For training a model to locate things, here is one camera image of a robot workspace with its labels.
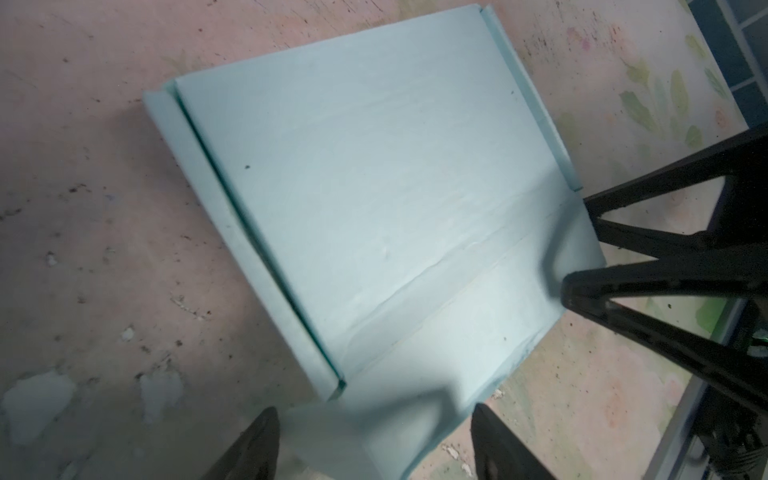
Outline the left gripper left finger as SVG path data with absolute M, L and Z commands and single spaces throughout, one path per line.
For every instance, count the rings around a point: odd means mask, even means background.
M 280 422 L 275 407 L 264 409 L 202 480 L 273 480 L 277 472 Z

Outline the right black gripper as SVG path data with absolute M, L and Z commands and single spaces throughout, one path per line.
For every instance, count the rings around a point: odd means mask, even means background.
M 767 247 L 747 245 L 767 242 L 767 126 L 594 194 L 585 205 L 603 243 L 633 252 L 699 253 L 573 272 L 562 281 L 562 305 L 765 414 L 764 362 L 614 300 L 767 297 Z

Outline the light blue paper box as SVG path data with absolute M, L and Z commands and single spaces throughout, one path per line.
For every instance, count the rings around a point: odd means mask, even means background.
M 311 382 L 287 443 L 405 479 L 605 263 L 563 141 L 491 7 L 194 72 L 144 105 Z

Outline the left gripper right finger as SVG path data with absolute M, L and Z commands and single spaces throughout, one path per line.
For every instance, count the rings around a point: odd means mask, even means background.
M 478 479 L 555 479 L 486 404 L 475 405 L 470 431 Z

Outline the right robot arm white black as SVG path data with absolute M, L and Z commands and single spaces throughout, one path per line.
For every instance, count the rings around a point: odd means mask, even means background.
M 713 179 L 723 188 L 704 230 L 677 234 L 606 219 L 622 207 Z M 723 479 L 759 478 L 767 463 L 767 362 L 748 344 L 767 315 L 767 128 L 760 125 L 586 201 L 598 239 L 641 263 L 569 274 L 569 310 L 702 380 L 692 431 Z M 620 304 L 623 297 L 730 298 L 731 339 L 706 339 Z

